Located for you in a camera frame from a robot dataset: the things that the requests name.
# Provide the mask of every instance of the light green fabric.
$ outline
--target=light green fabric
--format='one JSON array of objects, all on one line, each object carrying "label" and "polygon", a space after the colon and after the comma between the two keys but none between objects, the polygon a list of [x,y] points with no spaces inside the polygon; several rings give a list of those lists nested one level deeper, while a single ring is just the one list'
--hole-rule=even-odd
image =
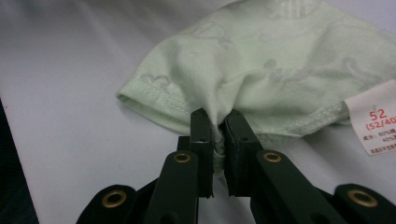
[{"label": "light green fabric", "polygon": [[265,147],[343,121],[343,101],[396,78],[396,38],[314,0],[230,4],[165,39],[118,92],[133,110],[189,133],[191,111],[234,108]]}]

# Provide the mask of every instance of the clothing tag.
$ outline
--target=clothing tag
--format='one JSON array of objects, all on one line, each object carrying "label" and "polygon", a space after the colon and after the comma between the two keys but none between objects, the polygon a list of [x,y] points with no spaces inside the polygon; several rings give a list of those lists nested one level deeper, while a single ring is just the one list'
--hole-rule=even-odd
[{"label": "clothing tag", "polygon": [[346,99],[352,127],[369,156],[396,151],[396,81]]}]

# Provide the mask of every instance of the red printed number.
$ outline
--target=red printed number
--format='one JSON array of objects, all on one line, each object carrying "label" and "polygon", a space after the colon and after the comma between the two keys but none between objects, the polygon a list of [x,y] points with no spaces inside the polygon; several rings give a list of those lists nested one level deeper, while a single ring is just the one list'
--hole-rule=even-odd
[{"label": "red printed number", "polygon": [[385,115],[385,110],[379,109],[378,112],[379,116],[375,113],[375,111],[370,112],[370,117],[372,118],[372,120],[384,119],[388,117]]}]

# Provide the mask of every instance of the white table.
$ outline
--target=white table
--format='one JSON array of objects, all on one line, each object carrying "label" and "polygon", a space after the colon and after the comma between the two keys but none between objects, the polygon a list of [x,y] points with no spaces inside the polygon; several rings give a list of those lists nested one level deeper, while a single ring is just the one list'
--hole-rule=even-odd
[{"label": "white table", "polygon": [[[115,92],[159,41],[229,0],[0,3],[0,96],[42,224],[75,223],[101,189],[140,189],[158,177],[178,133],[121,105]],[[396,33],[396,1],[328,0]],[[368,157],[350,126],[332,126],[285,152],[330,193],[357,183],[396,203],[396,153]],[[254,223],[247,198],[215,180],[200,223]]]}]

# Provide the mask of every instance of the baby hat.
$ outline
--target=baby hat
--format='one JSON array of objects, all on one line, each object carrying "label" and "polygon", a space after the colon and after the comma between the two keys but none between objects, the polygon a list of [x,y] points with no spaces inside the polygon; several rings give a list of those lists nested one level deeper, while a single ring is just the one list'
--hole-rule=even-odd
[{"label": "baby hat", "polygon": [[346,98],[396,78],[396,37],[317,0],[247,0],[157,45],[118,91],[142,116],[189,133],[241,111],[264,147],[348,119]]}]

